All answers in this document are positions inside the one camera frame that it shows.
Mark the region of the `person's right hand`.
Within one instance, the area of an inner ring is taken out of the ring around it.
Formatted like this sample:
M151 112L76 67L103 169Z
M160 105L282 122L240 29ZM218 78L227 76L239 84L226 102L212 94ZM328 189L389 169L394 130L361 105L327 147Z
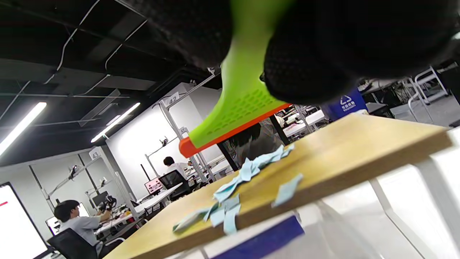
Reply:
M221 64L224 90L262 85L321 104L361 78L408 76L453 42L458 0L130 0L196 66Z

